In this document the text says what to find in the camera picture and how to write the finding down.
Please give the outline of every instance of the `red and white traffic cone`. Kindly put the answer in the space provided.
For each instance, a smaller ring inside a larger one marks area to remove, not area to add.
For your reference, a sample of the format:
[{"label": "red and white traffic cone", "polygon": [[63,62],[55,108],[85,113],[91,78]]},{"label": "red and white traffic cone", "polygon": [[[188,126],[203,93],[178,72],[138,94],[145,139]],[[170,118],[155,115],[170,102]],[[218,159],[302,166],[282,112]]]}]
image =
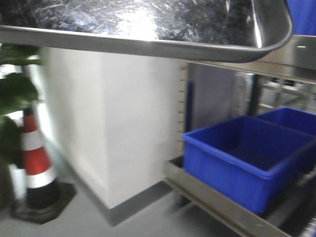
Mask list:
[{"label": "red and white traffic cone", "polygon": [[22,149],[26,171],[26,202],[13,206],[18,219],[46,223],[58,217],[76,191],[72,184],[59,183],[46,153],[32,109],[23,111]]}]

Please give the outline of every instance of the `stainless steel tray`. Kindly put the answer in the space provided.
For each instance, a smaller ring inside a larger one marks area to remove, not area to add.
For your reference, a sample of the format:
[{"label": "stainless steel tray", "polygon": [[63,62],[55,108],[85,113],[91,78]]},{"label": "stainless steel tray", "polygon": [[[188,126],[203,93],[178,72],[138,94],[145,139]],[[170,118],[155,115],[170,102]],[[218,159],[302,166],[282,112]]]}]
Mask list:
[{"label": "stainless steel tray", "polygon": [[0,42],[248,62],[292,35],[286,0],[2,0]]},{"label": "stainless steel tray", "polygon": [[298,237],[315,216],[314,171],[258,216],[185,172],[182,163],[182,157],[165,163],[165,182],[242,237]]}]

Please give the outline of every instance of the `blue plastic bin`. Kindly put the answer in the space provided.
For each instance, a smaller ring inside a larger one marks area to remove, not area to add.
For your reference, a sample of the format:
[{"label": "blue plastic bin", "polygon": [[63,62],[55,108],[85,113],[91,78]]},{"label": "blue plastic bin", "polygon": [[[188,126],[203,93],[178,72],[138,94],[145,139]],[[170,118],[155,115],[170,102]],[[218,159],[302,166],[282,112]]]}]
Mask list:
[{"label": "blue plastic bin", "polygon": [[316,0],[287,0],[294,34],[316,36]]},{"label": "blue plastic bin", "polygon": [[307,112],[281,107],[256,118],[316,136],[316,116]]},{"label": "blue plastic bin", "polygon": [[313,136],[247,116],[183,138],[184,169],[254,213],[316,158]]}]

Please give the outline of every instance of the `metal post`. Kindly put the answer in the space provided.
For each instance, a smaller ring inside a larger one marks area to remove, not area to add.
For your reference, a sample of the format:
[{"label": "metal post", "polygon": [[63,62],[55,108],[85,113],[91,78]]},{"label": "metal post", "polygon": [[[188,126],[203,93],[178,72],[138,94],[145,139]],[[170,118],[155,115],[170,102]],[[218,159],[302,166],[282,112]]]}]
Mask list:
[{"label": "metal post", "polygon": [[254,116],[256,115],[261,99],[261,94],[262,94],[262,87],[261,87],[261,76],[254,74],[253,75],[253,83],[252,83],[252,91],[251,91],[251,98],[250,98],[250,103],[248,107],[248,112],[247,114],[249,116]]}]

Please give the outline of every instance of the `gray floor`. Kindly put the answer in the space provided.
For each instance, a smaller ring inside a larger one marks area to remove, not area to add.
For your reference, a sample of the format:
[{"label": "gray floor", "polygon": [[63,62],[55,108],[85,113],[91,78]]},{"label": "gray floor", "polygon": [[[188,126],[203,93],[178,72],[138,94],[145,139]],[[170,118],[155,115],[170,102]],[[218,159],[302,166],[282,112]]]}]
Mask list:
[{"label": "gray floor", "polygon": [[193,204],[179,207],[170,193],[114,228],[84,187],[58,159],[59,179],[76,184],[78,194],[62,215],[44,225],[12,219],[0,212],[0,237],[237,237]]}]

